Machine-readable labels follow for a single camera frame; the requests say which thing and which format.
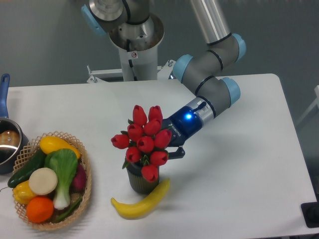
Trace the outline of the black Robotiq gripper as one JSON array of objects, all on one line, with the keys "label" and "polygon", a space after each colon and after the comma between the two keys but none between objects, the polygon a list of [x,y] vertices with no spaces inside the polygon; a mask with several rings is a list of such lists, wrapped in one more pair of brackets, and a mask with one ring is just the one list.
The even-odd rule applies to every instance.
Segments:
[{"label": "black Robotiq gripper", "polygon": [[182,147],[185,141],[203,127],[203,122],[198,115],[200,107],[191,108],[184,106],[176,113],[162,121],[162,129],[169,129],[172,133],[168,147],[177,147],[175,152],[169,152],[169,159],[180,159],[185,156]]}]

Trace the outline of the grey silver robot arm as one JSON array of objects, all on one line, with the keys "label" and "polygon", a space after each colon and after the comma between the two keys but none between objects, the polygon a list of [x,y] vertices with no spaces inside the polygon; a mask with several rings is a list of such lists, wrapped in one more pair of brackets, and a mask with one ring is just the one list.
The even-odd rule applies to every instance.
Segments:
[{"label": "grey silver robot arm", "polygon": [[[167,75],[185,85],[195,98],[164,120],[172,132],[170,159],[184,157],[187,139],[231,107],[241,95],[238,84],[215,75],[240,60],[246,52],[242,37],[229,30],[216,0],[193,0],[191,7],[207,50],[200,57],[183,55]],[[147,0],[90,0],[81,8],[89,27],[99,36],[108,34],[119,51],[124,81],[157,80],[158,45],[164,36],[161,20],[150,12]]]}]

